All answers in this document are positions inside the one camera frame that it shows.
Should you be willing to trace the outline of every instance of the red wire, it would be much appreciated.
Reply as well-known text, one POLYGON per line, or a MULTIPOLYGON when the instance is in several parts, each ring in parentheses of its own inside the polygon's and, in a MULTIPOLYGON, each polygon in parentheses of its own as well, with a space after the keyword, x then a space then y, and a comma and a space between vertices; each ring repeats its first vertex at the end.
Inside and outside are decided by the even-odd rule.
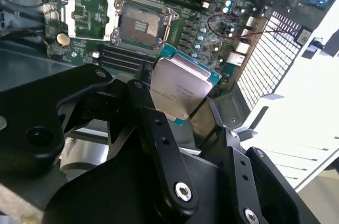
POLYGON ((229 18, 231 18, 231 19, 236 19, 236 17, 231 16, 231 15, 229 15, 229 14, 217 14, 217 15, 213 15, 213 16, 211 16, 211 17, 209 17, 209 18, 207 19, 207 26, 208 26, 209 30, 210 30, 211 32, 213 32, 216 36, 219 36, 219 37, 222 37, 222 38, 225 38, 225 39, 239 39, 239 38, 245 38, 245 37, 249 37, 249 36, 253 36, 253 35, 257 35, 257 34, 270 33, 270 32, 285 32, 285 33, 292 33, 292 32, 297 32, 297 31, 298 31, 298 30, 294 30, 294 31, 272 30, 272 31, 252 32, 252 33, 245 34, 245 35, 236 35, 236 36, 229 37, 229 36, 224 36, 224 35, 221 35, 221 34, 217 33, 215 30, 212 29, 212 27, 211 27, 211 25, 210 25, 210 20, 211 20, 211 19, 215 19, 216 17, 220 17, 220 16, 229 17, 229 18))

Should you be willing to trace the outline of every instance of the motherboard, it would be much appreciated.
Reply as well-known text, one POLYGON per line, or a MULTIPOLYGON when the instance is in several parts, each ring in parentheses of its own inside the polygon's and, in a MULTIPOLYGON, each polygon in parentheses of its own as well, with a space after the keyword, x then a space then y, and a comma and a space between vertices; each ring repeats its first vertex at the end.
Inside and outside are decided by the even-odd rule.
POLYGON ((47 54, 135 74, 165 44, 225 76, 229 48, 256 14, 253 0, 48 0, 47 54))

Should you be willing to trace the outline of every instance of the cpu socket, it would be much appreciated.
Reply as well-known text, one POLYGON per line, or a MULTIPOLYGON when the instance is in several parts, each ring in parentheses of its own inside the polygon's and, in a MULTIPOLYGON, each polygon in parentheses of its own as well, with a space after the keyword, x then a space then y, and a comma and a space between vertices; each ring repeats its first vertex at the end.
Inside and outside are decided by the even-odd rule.
POLYGON ((179 15, 171 8, 147 0, 115 0, 119 27, 111 42, 127 49, 160 53, 179 15))

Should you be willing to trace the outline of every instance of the screw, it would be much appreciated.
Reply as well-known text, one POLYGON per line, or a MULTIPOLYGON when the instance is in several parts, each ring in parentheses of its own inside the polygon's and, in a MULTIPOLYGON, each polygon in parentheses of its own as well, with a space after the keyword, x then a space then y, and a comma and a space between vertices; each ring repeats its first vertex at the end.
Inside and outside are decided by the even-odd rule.
POLYGON ((245 212, 245 217, 248 220, 249 224, 259 224, 258 217, 255 215, 255 213, 252 210, 246 208, 244 212, 245 212))
POLYGON ((99 76, 99 77, 106 77, 106 74, 100 70, 97 70, 96 71, 96 74, 99 76))
POLYGON ((237 133, 235 133, 234 131, 229 130, 228 132, 231 134, 232 137, 234 138, 238 137, 237 133))
POLYGON ((174 191, 176 196, 182 201, 188 202, 192 198, 192 192, 190 188, 182 182, 178 182, 175 184, 174 191))
POLYGON ((6 118, 0 116, 0 130, 3 130, 7 127, 7 120, 6 118))
POLYGON ((260 151, 260 150, 257 150, 256 153, 257 153, 261 158, 265 157, 264 153, 263 153, 262 151, 260 151))
POLYGON ((144 86, 142 85, 142 83, 136 81, 135 82, 135 85, 140 89, 140 90, 143 90, 144 89, 144 86))

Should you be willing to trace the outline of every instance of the ventilation grille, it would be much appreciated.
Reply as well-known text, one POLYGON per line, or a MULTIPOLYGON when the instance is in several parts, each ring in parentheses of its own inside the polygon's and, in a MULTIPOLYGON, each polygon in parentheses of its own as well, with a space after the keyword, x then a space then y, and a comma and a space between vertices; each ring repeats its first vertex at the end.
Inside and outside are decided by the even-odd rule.
POLYGON ((238 86, 250 110, 260 97, 271 94, 277 88, 300 50, 294 42, 300 26, 287 17, 273 12, 264 33, 253 50, 239 80, 238 86))

